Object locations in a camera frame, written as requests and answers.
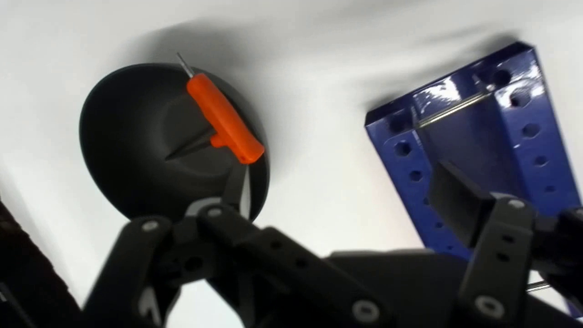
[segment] white surface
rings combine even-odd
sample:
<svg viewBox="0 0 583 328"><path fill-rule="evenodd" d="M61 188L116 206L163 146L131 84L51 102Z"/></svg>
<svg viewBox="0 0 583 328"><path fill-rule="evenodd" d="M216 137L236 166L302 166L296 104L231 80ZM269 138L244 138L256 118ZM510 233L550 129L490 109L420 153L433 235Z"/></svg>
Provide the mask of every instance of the white surface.
<svg viewBox="0 0 583 328"><path fill-rule="evenodd" d="M581 31L573 0L0 0L1 200L83 302L125 219L85 171L80 107L112 69L180 49L260 115L273 184L258 224L322 255L419 246L364 113L517 36L539 49L581 182ZM196 284L169 326L238 321Z"/></svg>

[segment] mounting hole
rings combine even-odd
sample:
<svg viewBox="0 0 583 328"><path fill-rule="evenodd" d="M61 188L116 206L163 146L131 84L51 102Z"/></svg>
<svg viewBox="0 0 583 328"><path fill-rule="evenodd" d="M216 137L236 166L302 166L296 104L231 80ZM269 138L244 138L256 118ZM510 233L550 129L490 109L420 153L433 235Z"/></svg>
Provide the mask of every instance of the mounting hole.
<svg viewBox="0 0 583 328"><path fill-rule="evenodd" d="M189 257L189 259L184 262L184 268L185 268L187 271L200 270L200 268L202 268L202 259L198 259L198 257Z"/></svg>
<svg viewBox="0 0 583 328"><path fill-rule="evenodd" d="M417 169L415 169L415 171L409 171L409 173L408 173L408 179L417 182L417 180L420 180L420 179L422 179L422 173L420 173L420 171L417 171Z"/></svg>
<svg viewBox="0 0 583 328"><path fill-rule="evenodd" d="M504 86L510 84L510 80L511 80L511 75L506 69L499 69L499 71L493 73L495 87L504 87Z"/></svg>
<svg viewBox="0 0 583 328"><path fill-rule="evenodd" d="M535 158L533 158L533 164L535 164L535 166L546 166L546 162L548 162L546 157L535 157Z"/></svg>
<svg viewBox="0 0 583 328"><path fill-rule="evenodd" d="M411 153L411 146L409 146L406 140L402 140L402 142L399 142L399 144L395 146L395 153L397 153L399 157L406 157L406 155Z"/></svg>
<svg viewBox="0 0 583 328"><path fill-rule="evenodd" d="M515 89L510 95L510 106L511 107L524 107L530 102L530 91L528 89Z"/></svg>
<svg viewBox="0 0 583 328"><path fill-rule="evenodd" d="M502 240L508 244L513 244L513 237L511 235L502 235Z"/></svg>
<svg viewBox="0 0 583 328"><path fill-rule="evenodd" d="M499 302L497 299L490 297L490 295L479 295L475 301L473 301L473 306L475 310L484 315L484 317L490 317L493 321L499 321L504 317L506 313L506 308L502 302Z"/></svg>
<svg viewBox="0 0 583 328"><path fill-rule="evenodd" d="M380 310L373 301L360 299L351 304L351 315L360 324L373 324L380 319Z"/></svg>
<svg viewBox="0 0 583 328"><path fill-rule="evenodd" d="M541 126L539 126L539 124L526 124L526 126L522 127L522 135L524 135L526 138L533 138L539 131L541 131Z"/></svg>
<svg viewBox="0 0 583 328"><path fill-rule="evenodd" d="M388 117L388 131L399 135L413 127L411 109L399 109Z"/></svg>
<svg viewBox="0 0 583 328"><path fill-rule="evenodd" d="M153 230L156 230L158 226L160 226L158 220L147 220L147 222L142 224L142 230L143 230L143 231L153 231Z"/></svg>
<svg viewBox="0 0 583 328"><path fill-rule="evenodd" d="M495 259L501 261L501 262L508 262L510 257L506 253L495 253Z"/></svg>

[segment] blue plate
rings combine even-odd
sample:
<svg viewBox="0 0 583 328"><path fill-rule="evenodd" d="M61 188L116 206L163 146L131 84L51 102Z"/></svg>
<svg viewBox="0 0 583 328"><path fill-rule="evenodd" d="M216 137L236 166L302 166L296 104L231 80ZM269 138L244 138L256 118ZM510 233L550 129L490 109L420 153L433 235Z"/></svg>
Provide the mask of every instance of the blue plate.
<svg viewBox="0 0 583 328"><path fill-rule="evenodd" d="M437 160L450 160L482 189L530 200L542 215L581 204L539 60L526 44L369 111L366 131L435 251L470 255L426 202Z"/></svg>

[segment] orange handle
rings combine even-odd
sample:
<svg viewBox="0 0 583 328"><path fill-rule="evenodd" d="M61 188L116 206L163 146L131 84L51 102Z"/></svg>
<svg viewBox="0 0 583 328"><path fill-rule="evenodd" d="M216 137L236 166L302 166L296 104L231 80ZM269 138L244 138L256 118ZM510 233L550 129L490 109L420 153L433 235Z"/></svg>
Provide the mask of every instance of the orange handle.
<svg viewBox="0 0 583 328"><path fill-rule="evenodd" d="M204 118L215 127L211 137L215 148L229 148L240 164L256 162L264 146L255 138L238 117L231 102L204 73L191 76L185 84L187 95L198 104Z"/></svg>

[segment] bolt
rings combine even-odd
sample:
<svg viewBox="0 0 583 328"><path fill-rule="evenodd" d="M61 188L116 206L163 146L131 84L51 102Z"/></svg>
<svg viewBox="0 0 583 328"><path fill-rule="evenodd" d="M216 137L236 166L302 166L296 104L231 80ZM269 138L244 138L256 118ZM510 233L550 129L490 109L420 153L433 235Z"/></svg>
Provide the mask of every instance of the bolt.
<svg viewBox="0 0 583 328"><path fill-rule="evenodd" d="M156 230L158 226L160 226L158 220L147 220L147 222L142 224L142 230L143 230L143 231L153 231L153 230Z"/></svg>
<svg viewBox="0 0 583 328"><path fill-rule="evenodd" d="M517 209L524 208L524 202L522 202L522 200L517 200L517 199L510 199L508 204L510 204L511 208L517 208Z"/></svg>
<svg viewBox="0 0 583 328"><path fill-rule="evenodd" d="M506 313L504 306L497 299L488 295L475 297L473 306L481 315L495 321L502 319Z"/></svg>
<svg viewBox="0 0 583 328"><path fill-rule="evenodd" d="M209 217L220 217L220 215L222 215L222 209L220 209L220 208L211 208L211 209L207 209L207 215L209 215Z"/></svg>
<svg viewBox="0 0 583 328"><path fill-rule="evenodd" d="M351 304L351 315L360 324L373 324L380 317L380 310L375 302L360 299Z"/></svg>

